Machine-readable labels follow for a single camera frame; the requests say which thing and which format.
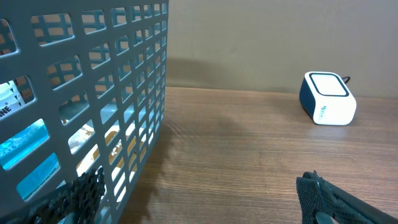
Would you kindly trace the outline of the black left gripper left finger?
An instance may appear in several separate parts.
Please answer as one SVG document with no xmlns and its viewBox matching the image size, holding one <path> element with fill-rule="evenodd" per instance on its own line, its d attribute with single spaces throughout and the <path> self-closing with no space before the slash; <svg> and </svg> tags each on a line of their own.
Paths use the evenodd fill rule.
<svg viewBox="0 0 398 224">
<path fill-rule="evenodd" d="M 55 224 L 68 215 L 73 223 L 94 223 L 105 193 L 103 168 L 92 169 L 25 207 L 6 215 L 6 223 Z"/>
</svg>

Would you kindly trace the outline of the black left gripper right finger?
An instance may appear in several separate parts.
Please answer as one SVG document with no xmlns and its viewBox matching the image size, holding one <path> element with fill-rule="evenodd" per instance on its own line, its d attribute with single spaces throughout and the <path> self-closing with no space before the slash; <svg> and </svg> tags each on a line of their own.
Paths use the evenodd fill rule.
<svg viewBox="0 0 398 224">
<path fill-rule="evenodd" d="M 397 218 L 382 212 L 318 176 L 304 172 L 296 178 L 302 223 L 397 223 Z"/>
</svg>

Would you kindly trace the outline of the beige snack pouch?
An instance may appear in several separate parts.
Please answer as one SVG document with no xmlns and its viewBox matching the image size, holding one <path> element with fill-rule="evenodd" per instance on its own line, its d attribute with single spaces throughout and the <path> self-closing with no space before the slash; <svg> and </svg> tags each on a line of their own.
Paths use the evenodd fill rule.
<svg viewBox="0 0 398 224">
<path fill-rule="evenodd" d="M 146 155 L 147 148 L 154 138 L 154 125 L 146 126 L 142 123 L 139 127 L 131 123 L 122 132 L 118 123 L 114 123 L 100 136 L 100 143 L 95 143 L 86 154 L 81 152 L 85 148 L 84 143 L 94 138 L 96 130 L 91 124 L 84 124 L 68 140 L 70 152 L 73 155 L 81 155 L 82 159 L 76 165 L 77 175 L 81 176 L 93 168 L 101 157 L 108 162 L 111 169 L 111 180 L 114 182 L 114 196 L 120 203 L 125 198 L 127 187 L 125 180 L 132 182 L 138 173 L 139 164 Z"/>
</svg>

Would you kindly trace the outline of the blue mouthwash bottle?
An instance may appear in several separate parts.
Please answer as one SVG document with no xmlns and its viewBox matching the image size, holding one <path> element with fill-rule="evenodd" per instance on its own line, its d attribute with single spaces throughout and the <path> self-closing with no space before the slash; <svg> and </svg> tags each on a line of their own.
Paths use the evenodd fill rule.
<svg viewBox="0 0 398 224">
<path fill-rule="evenodd" d="M 9 169 L 15 165 L 47 140 L 48 136 L 43 119 L 38 119 L 21 132 L 4 141 L 1 144 L 2 168 Z M 19 195 L 27 200 L 58 168 L 58 159 L 55 153 L 52 153 L 17 185 Z"/>
</svg>

